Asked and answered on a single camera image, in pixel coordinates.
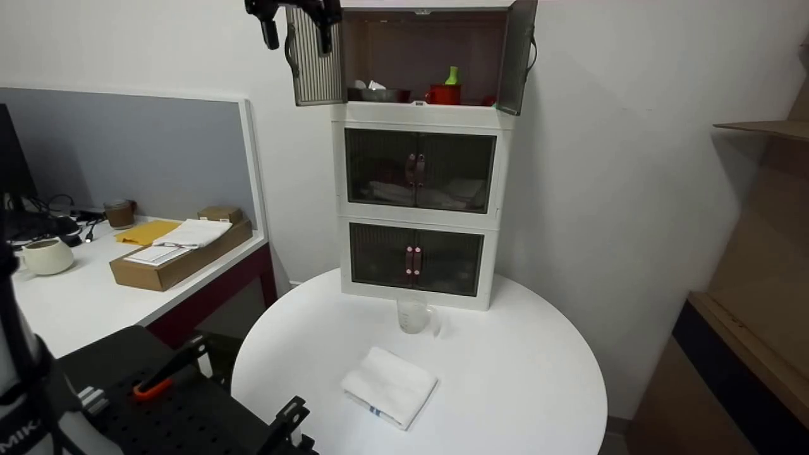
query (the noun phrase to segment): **white round table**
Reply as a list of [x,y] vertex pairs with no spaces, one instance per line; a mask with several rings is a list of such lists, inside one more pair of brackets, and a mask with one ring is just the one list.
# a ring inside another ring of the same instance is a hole
[[[232,397],[272,421],[292,397],[323,455],[598,453],[606,391],[581,334],[529,289],[495,279],[490,311],[438,308],[442,330],[402,334],[391,299],[341,292],[339,271],[300,282],[251,329]],[[438,377],[409,429],[339,383],[380,346]]]

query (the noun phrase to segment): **notepad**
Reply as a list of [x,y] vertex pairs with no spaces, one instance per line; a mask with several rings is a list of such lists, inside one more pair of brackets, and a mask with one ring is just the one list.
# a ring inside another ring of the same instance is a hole
[[137,224],[132,231],[124,231],[117,234],[118,242],[134,242],[134,244],[151,244],[156,237],[172,232],[179,222],[170,220],[151,220],[143,224]]

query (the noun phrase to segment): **computer monitor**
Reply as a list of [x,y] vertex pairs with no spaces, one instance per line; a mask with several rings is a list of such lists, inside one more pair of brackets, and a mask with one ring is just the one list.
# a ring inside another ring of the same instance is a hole
[[4,242],[57,234],[69,244],[76,244],[78,224],[70,217],[56,217],[42,208],[4,103],[0,103],[0,209],[0,239]]
[[0,103],[0,195],[3,213],[30,213],[37,205],[36,184],[4,103]]

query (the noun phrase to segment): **gray partition panel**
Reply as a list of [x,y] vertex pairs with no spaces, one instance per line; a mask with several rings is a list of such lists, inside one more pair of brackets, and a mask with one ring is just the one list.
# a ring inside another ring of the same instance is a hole
[[102,209],[132,196],[160,217],[237,205],[258,222],[237,102],[0,89],[0,103],[40,200]]

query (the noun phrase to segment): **cardboard box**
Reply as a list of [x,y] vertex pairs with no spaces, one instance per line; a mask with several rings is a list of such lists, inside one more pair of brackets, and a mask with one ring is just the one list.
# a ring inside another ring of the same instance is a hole
[[166,291],[174,282],[204,268],[208,263],[218,260],[236,244],[244,242],[251,234],[252,234],[252,224],[248,220],[241,220],[215,242],[200,249],[184,252],[170,263],[161,263],[161,266],[128,263],[127,257],[140,252],[134,249],[128,255],[110,260],[109,268],[118,285]]
[[237,208],[208,208],[208,209],[198,213],[198,217],[231,220],[231,222],[244,220],[242,209],[237,209]]

